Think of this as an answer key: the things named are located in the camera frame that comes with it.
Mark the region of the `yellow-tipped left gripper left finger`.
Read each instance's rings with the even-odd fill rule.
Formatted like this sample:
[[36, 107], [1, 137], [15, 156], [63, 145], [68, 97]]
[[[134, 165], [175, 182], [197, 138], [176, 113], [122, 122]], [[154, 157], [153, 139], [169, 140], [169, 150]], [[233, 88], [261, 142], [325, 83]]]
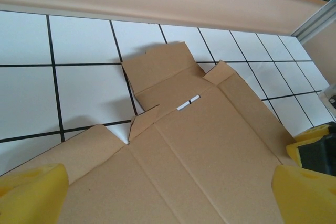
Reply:
[[68, 188], [63, 164], [1, 176], [1, 223], [56, 223]]

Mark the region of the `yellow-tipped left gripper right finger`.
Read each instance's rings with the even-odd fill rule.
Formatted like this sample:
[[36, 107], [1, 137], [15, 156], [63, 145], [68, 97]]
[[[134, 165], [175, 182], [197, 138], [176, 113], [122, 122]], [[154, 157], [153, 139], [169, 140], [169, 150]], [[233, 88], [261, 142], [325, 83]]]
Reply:
[[271, 183], [284, 223], [335, 223], [335, 177], [277, 166]]

